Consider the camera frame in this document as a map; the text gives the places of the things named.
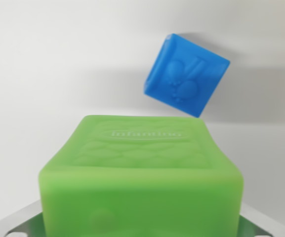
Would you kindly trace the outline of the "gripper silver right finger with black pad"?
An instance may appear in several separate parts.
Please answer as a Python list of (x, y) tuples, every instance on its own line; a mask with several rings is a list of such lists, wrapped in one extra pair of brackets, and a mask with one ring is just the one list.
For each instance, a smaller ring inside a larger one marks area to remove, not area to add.
[(247, 204), (241, 204), (240, 237), (285, 237), (285, 226)]

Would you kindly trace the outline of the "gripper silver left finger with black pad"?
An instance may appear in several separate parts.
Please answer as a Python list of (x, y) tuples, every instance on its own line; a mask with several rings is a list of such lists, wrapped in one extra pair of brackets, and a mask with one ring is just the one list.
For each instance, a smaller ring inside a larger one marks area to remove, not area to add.
[(21, 237), (44, 236), (40, 200), (0, 220), (0, 237), (6, 237), (10, 233)]

